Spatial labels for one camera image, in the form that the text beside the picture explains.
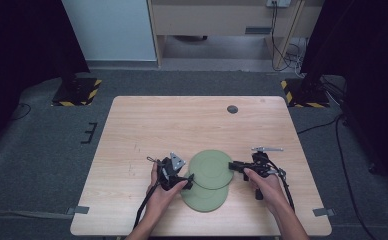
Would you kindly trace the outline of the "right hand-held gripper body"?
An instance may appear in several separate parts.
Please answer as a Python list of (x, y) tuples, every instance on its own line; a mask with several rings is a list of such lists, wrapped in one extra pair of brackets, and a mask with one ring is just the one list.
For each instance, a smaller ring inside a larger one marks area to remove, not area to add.
[[(280, 168), (276, 167), (276, 165), (269, 159), (269, 156), (264, 151), (263, 147), (259, 147), (255, 149), (255, 153), (252, 154), (252, 159), (253, 159), (253, 162), (248, 163), (245, 166), (245, 168), (253, 170), (263, 178), (266, 178), (270, 175), (277, 176), (282, 192), (284, 193), (284, 196), (285, 196), (285, 193), (286, 193), (285, 172), (282, 171)], [(255, 193), (256, 200), (263, 200), (263, 195), (260, 190), (254, 190), (254, 193)]]

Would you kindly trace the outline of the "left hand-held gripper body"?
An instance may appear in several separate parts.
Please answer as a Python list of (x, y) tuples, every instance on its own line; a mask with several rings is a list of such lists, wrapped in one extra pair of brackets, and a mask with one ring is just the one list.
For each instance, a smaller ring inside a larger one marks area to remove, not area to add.
[(169, 157), (157, 161), (157, 184), (164, 190), (172, 189), (179, 182), (186, 181), (185, 177), (180, 177), (179, 172), (186, 164), (186, 161), (177, 156), (174, 152)]

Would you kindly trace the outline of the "green round plate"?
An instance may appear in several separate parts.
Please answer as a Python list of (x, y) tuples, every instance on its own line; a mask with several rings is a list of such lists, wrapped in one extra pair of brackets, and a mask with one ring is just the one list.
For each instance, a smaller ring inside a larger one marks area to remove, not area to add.
[(227, 199), (229, 180), (220, 177), (195, 175), (193, 186), (182, 190), (182, 199), (187, 206), (198, 212), (211, 212), (218, 209)]
[(190, 160), (189, 173), (194, 175), (197, 185), (210, 190), (220, 189), (232, 180), (231, 162), (230, 156), (222, 151), (204, 150)]

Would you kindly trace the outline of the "person's right hand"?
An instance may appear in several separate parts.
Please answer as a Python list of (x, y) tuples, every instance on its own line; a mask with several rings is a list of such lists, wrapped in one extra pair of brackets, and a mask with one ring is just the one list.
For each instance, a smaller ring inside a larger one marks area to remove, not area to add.
[(270, 175), (266, 178), (259, 176), (251, 169), (245, 168), (244, 173), (249, 178), (250, 185), (254, 190), (260, 190), (267, 208), (278, 216), (280, 210), (286, 205), (286, 199), (282, 192), (278, 177)]

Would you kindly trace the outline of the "person's left hand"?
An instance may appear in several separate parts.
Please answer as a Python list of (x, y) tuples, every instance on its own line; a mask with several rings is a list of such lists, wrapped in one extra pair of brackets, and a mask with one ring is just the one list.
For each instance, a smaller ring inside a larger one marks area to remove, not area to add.
[(147, 201), (146, 212), (144, 214), (150, 220), (159, 220), (166, 212), (167, 208), (173, 201), (173, 198), (185, 187), (187, 181), (177, 183), (170, 190), (163, 190), (157, 182), (157, 164), (154, 163), (151, 170), (151, 182), (148, 191), (154, 188), (152, 195)]

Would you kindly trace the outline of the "grey tape strip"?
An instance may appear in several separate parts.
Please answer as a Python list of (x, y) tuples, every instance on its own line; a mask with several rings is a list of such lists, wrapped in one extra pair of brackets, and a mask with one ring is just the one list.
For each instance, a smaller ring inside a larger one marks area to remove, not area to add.
[(76, 213), (78, 214), (87, 214), (89, 212), (89, 207), (86, 206), (74, 206), (69, 207), (66, 211), (66, 215), (74, 215)]
[(313, 214), (316, 217), (319, 217), (319, 216), (331, 217), (331, 216), (335, 216), (336, 212), (332, 208), (316, 208), (316, 209), (313, 209)]

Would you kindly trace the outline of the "black stand with striped base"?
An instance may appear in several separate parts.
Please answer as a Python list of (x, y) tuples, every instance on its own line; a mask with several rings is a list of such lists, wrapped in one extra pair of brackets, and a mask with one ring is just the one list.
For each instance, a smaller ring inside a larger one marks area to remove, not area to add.
[(324, 51), (319, 50), (309, 62), (304, 61), (306, 69), (303, 78), (287, 78), (281, 82), (288, 107), (324, 108), (329, 106), (320, 78), (326, 65)]
[(70, 68), (66, 57), (57, 51), (54, 65), (62, 80), (52, 99), (53, 106), (87, 106), (97, 94), (101, 80), (97, 78), (78, 78)]

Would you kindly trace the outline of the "dark curtain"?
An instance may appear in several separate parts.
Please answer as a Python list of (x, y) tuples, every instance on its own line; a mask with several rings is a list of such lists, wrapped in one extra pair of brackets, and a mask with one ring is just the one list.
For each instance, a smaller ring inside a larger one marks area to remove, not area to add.
[(324, 0), (302, 71), (346, 80), (344, 114), (388, 175), (388, 0)]
[(57, 51), (76, 75), (88, 70), (62, 0), (0, 0), (0, 133), (25, 89), (60, 78)]

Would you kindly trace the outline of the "white wall socket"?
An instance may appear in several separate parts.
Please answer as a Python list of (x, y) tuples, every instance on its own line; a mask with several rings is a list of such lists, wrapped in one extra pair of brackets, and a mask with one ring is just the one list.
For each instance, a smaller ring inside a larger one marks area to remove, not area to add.
[(291, 0), (267, 0), (266, 6), (269, 8), (288, 8), (291, 4)]

